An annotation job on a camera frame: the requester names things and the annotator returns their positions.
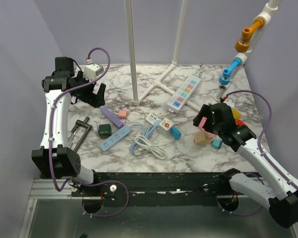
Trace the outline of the purple USB power strip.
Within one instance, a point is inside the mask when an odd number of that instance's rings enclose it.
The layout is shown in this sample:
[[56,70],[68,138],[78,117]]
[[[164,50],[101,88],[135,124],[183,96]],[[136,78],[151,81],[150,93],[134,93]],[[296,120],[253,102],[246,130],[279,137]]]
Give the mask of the purple USB power strip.
[[124,123],[115,115],[113,114],[110,109],[107,107],[102,107],[101,113],[117,128],[121,129],[124,126]]

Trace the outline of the wooden cube socket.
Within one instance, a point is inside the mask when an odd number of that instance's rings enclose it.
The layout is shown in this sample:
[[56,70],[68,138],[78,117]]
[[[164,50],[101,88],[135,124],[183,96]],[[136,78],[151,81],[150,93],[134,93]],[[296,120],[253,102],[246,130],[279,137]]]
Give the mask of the wooden cube socket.
[[207,132],[199,131],[194,134],[194,143],[200,146],[205,146],[210,143],[211,139]]

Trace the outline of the pink charger plug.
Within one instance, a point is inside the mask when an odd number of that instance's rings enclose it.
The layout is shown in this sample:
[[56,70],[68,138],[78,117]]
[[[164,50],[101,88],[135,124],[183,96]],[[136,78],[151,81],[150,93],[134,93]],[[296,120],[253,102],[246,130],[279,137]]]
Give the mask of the pink charger plug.
[[120,111],[118,112],[118,117],[119,117],[120,119],[126,119],[126,118],[127,118],[127,111],[126,111],[126,110],[120,110]]

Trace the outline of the white multicolour power strip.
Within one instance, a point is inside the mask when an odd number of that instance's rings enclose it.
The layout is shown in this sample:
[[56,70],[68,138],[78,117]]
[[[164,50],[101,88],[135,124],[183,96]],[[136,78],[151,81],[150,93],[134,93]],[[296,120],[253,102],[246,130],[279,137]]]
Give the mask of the white multicolour power strip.
[[194,75],[189,75],[166,103],[168,109],[171,112],[179,113],[188,99],[192,96],[200,82],[201,78]]

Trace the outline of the yellow cube socket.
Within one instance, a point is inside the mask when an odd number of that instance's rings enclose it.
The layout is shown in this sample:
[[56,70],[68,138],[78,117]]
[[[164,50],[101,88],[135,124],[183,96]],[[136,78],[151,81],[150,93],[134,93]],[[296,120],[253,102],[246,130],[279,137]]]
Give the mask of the yellow cube socket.
[[236,109],[232,110],[232,114],[233,114],[233,117],[234,117],[235,121],[237,121],[241,118],[241,113]]

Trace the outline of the dark green cube socket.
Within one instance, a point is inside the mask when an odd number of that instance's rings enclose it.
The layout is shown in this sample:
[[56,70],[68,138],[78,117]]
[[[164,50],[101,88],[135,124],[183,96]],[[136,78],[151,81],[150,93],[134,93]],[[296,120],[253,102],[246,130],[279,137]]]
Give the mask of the dark green cube socket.
[[101,139],[107,139],[112,135],[112,128],[110,124],[101,124],[98,127],[98,134]]

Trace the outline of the teal plug adapter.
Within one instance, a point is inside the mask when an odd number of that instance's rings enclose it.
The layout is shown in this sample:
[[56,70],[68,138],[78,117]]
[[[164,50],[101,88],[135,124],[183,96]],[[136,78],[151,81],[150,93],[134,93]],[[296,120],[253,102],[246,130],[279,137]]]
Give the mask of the teal plug adapter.
[[222,147],[223,141],[221,139],[215,138],[212,141],[212,147],[215,149],[220,149]]

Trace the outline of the red cube socket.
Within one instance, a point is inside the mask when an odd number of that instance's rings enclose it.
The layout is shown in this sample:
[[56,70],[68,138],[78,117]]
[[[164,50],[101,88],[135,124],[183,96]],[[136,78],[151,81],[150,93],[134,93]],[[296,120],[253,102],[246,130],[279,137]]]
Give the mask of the red cube socket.
[[245,123],[243,121],[241,121],[241,120],[238,119],[236,121],[236,125],[245,125]]

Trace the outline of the white round plug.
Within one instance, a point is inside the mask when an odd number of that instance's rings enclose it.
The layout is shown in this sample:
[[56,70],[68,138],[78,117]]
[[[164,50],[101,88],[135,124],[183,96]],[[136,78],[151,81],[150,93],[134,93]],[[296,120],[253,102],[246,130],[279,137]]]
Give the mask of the white round plug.
[[162,148],[162,146],[167,145],[174,141],[174,138],[168,142],[164,142],[161,144],[154,144],[151,143],[148,138],[143,135],[139,135],[134,139],[135,142],[135,149],[134,155],[140,156],[144,152],[152,153],[158,159],[165,159],[166,158],[166,151]]

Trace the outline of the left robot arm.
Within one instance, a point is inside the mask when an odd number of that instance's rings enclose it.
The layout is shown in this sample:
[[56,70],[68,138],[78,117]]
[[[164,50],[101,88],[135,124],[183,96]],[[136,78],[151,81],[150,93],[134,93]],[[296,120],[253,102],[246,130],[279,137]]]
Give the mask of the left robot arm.
[[74,179],[83,183],[90,196],[100,191],[94,172],[81,164],[76,151],[68,142],[68,113],[73,97],[99,108],[105,104],[106,86],[101,83],[94,93],[91,81],[104,72],[103,66],[86,59],[84,69],[75,71],[75,61],[69,57],[56,57],[55,70],[42,80],[46,100],[46,121],[40,148],[33,150],[31,158],[46,179]]

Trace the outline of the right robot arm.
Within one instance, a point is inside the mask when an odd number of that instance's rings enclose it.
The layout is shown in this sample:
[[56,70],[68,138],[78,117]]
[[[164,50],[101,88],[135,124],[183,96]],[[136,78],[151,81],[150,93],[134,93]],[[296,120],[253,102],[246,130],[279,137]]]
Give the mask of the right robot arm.
[[240,192],[265,207],[283,228],[298,222],[298,179],[287,172],[262,146],[260,139],[246,125],[237,125],[232,109],[225,103],[202,105],[193,125],[206,118],[203,128],[217,135],[225,145],[247,160],[268,184],[264,186],[234,171],[219,181],[224,194]]

